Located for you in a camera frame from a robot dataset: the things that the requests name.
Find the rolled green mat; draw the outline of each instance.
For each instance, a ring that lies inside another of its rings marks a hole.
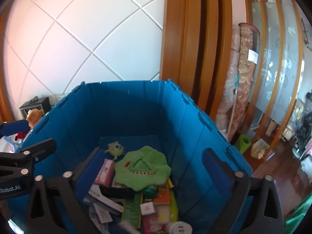
[[[238,148],[240,153],[244,153],[249,146],[251,145],[252,141],[249,139],[248,136],[241,134],[238,140],[235,142],[234,146]]]

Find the small green figurine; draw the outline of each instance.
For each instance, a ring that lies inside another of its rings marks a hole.
[[[105,153],[110,153],[112,156],[114,156],[114,160],[117,159],[117,157],[121,156],[124,153],[124,149],[126,147],[123,147],[120,143],[114,142],[111,144],[108,144],[108,150],[105,151]]]

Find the red and white box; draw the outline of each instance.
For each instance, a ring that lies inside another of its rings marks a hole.
[[[114,176],[115,170],[115,161],[110,159],[105,159],[104,164],[99,171],[96,179],[94,180],[94,184],[104,185],[106,187],[110,187]]]

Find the diamond wall pattern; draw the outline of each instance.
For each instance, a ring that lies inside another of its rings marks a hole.
[[[159,80],[164,0],[15,0],[4,40],[15,119],[34,96],[80,84]]]

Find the light blue plastic object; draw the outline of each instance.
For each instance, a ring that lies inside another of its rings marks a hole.
[[[214,122],[171,80],[83,82],[36,124],[22,147],[50,137],[57,142],[56,152],[35,165],[35,176],[60,176],[95,147],[107,149],[116,141],[125,153],[145,145],[164,153],[172,167],[180,220],[191,224],[193,233],[206,232],[227,203],[202,163],[204,150],[211,148],[234,171],[252,173]],[[113,157],[107,153],[106,158]],[[27,196],[9,200],[12,219],[21,227],[26,203]],[[118,226],[109,227],[121,233]]]

